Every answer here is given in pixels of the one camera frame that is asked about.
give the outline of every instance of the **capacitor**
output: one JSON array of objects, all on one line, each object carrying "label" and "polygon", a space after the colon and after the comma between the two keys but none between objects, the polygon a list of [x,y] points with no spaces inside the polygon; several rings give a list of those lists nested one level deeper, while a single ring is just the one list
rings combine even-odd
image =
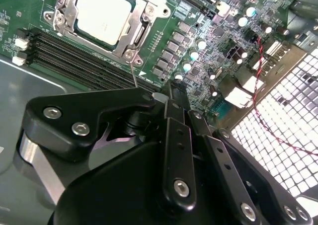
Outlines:
[{"label": "capacitor", "polygon": [[238,25],[239,25],[240,27],[246,26],[247,23],[248,23],[248,19],[247,19],[246,17],[240,17],[240,18],[238,19]]},{"label": "capacitor", "polygon": [[213,85],[210,86],[209,90],[210,90],[212,97],[216,97],[218,95],[218,91]]},{"label": "capacitor", "polygon": [[191,70],[191,65],[190,65],[189,61],[182,62],[182,67],[183,67],[183,70],[185,72],[188,72]]},{"label": "capacitor", "polygon": [[194,61],[199,58],[199,53],[195,49],[190,50],[189,55],[191,60],[194,60]]},{"label": "capacitor", "polygon": [[213,72],[213,69],[208,69],[208,76],[210,80],[214,80],[216,78],[216,75]]},{"label": "capacitor", "polygon": [[222,73],[222,67],[215,72],[215,78],[218,78],[221,75],[221,73]]},{"label": "capacitor", "polygon": [[176,72],[176,73],[174,74],[174,79],[183,80],[182,73]]},{"label": "capacitor", "polygon": [[268,24],[266,24],[265,22],[261,23],[261,25],[259,26],[259,28],[264,31],[266,34],[269,34],[270,32],[272,32],[272,27],[270,27]]},{"label": "capacitor", "polygon": [[290,30],[283,26],[277,26],[276,32],[281,35],[289,35]]},{"label": "capacitor", "polygon": [[197,47],[199,50],[204,50],[207,47],[207,43],[204,39],[197,39],[196,41]]},{"label": "capacitor", "polygon": [[240,47],[237,52],[242,59],[245,59],[248,56],[247,52],[242,47]]},{"label": "capacitor", "polygon": [[253,17],[256,15],[256,9],[252,6],[245,8],[244,11],[247,17]]},{"label": "capacitor", "polygon": [[243,60],[241,59],[241,57],[238,54],[234,54],[232,56],[232,59],[238,64],[240,65],[241,63],[243,63]]}]

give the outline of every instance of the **chip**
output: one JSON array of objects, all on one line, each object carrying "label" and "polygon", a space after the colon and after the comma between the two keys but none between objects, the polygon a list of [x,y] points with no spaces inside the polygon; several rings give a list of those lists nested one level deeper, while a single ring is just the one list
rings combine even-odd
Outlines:
[{"label": "chip", "polygon": [[177,44],[175,44],[171,41],[167,44],[167,49],[174,52],[174,53],[177,51],[178,47],[179,46]]},{"label": "chip", "polygon": [[179,26],[178,26],[179,30],[185,32],[185,33],[188,33],[188,31],[190,30],[191,26],[184,23],[183,21],[180,22]]},{"label": "chip", "polygon": [[116,45],[132,8],[126,0],[78,0],[76,7],[78,28],[109,45]]},{"label": "chip", "polygon": [[181,35],[181,34],[178,33],[178,32],[175,32],[175,33],[173,34],[172,38],[173,38],[173,40],[174,40],[175,42],[181,43],[181,42],[183,41],[183,39],[184,39],[184,36]]},{"label": "chip", "polygon": [[200,73],[200,71],[196,68],[194,68],[192,71],[191,71],[191,74],[194,75],[194,76],[197,76],[198,74]]},{"label": "chip", "polygon": [[157,66],[159,66],[162,69],[165,69],[165,68],[167,68],[168,63],[166,61],[163,61],[163,60],[158,60]]},{"label": "chip", "polygon": [[164,50],[161,57],[169,62],[172,59],[173,54]]},{"label": "chip", "polygon": [[157,76],[161,76],[163,74],[163,69],[154,66],[153,73]]},{"label": "chip", "polygon": [[202,93],[201,91],[199,91],[199,90],[195,90],[195,92],[194,92],[194,94],[193,94],[193,95],[194,95],[194,96],[200,96],[200,95],[201,95],[201,93]]},{"label": "chip", "polygon": [[216,36],[221,37],[221,36],[224,35],[224,30],[218,27],[218,28],[216,28],[216,29],[213,31],[213,34],[216,35]]}]

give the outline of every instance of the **cable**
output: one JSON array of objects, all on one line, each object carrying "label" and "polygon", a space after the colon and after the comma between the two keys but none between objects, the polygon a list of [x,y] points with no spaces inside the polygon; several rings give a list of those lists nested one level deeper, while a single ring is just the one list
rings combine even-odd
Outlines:
[{"label": "cable", "polygon": [[138,87],[137,78],[135,75],[133,63],[130,63],[129,65],[130,65],[131,74],[133,75],[135,87]]},{"label": "cable", "polygon": [[277,141],[279,144],[286,144],[287,146],[293,148],[295,151],[303,151],[307,154],[310,154],[310,155],[316,155],[318,156],[318,153],[313,153],[312,151],[309,151],[309,150],[306,150],[306,149],[303,149],[303,148],[300,148],[300,147],[295,147],[293,146],[292,144],[290,144],[288,141],[285,141],[277,136],[275,136],[274,132],[270,129],[269,126],[266,125],[266,122],[264,121],[264,119],[262,118],[262,116],[260,115],[257,107],[256,107],[256,99],[257,99],[257,84],[258,84],[258,80],[259,80],[259,77],[260,77],[260,74],[262,72],[262,61],[263,61],[263,45],[262,45],[262,42],[261,42],[261,38],[259,37],[257,39],[257,44],[258,44],[258,47],[259,47],[259,54],[260,54],[260,58],[259,58],[259,66],[258,66],[258,69],[257,69],[257,74],[256,74],[256,82],[255,82],[255,87],[254,87],[254,95],[253,95],[253,109],[255,111],[255,114],[259,120],[259,123],[263,126],[263,128],[268,131]]}]

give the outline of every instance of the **screw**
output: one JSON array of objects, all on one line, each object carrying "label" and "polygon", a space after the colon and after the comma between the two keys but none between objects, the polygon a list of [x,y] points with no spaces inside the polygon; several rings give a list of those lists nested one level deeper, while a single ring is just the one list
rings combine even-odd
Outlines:
[{"label": "screw", "polygon": [[285,210],[285,213],[286,213],[292,220],[296,220],[296,215],[295,215],[295,213],[294,213],[290,208],[288,208],[286,205],[284,206],[284,210]]},{"label": "screw", "polygon": [[50,119],[58,119],[62,115],[61,111],[55,107],[45,108],[43,110],[43,114],[45,117],[50,118]]},{"label": "screw", "polygon": [[222,135],[227,139],[230,138],[230,135],[225,131],[222,131]]},{"label": "screw", "polygon": [[173,184],[173,187],[177,194],[183,198],[188,197],[190,194],[188,185],[182,180],[176,180]]},{"label": "screw", "polygon": [[76,122],[72,125],[72,131],[77,136],[85,137],[89,134],[89,127],[83,122]]},{"label": "screw", "polygon": [[256,220],[256,214],[254,210],[250,207],[250,205],[248,205],[247,203],[242,203],[240,205],[240,209],[249,220],[251,220],[252,222]]},{"label": "screw", "polygon": [[63,16],[58,16],[55,21],[58,25],[63,25],[65,23],[65,18]]},{"label": "screw", "polygon": [[125,53],[125,57],[126,59],[131,59],[134,56],[133,52],[131,52],[130,50],[127,50]]},{"label": "screw", "polygon": [[155,12],[155,9],[151,5],[148,5],[145,9],[145,13],[147,16],[153,16],[154,12]]},{"label": "screw", "polygon": [[177,104],[175,104],[175,103],[173,103],[173,106],[174,106],[175,108],[179,108],[179,106],[178,106]]},{"label": "screw", "polygon": [[194,113],[194,116],[195,116],[196,118],[198,118],[198,119],[201,119],[201,118],[202,118],[201,114],[198,113],[198,112],[195,112],[195,113]]},{"label": "screw", "polygon": [[299,216],[302,217],[302,219],[304,219],[306,221],[308,220],[308,216],[304,213],[303,210],[301,210],[299,207],[296,207],[296,210],[297,210]]}]

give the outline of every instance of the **white connector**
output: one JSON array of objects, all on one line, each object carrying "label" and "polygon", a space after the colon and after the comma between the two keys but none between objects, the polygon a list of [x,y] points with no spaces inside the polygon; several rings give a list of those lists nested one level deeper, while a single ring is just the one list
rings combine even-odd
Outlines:
[{"label": "white connector", "polygon": [[25,63],[25,59],[20,58],[18,56],[12,57],[12,63],[18,66],[22,66]]},{"label": "white connector", "polygon": [[14,45],[23,49],[23,50],[26,50],[26,48],[28,48],[28,43],[29,43],[28,40],[17,38],[17,39],[15,39]]}]

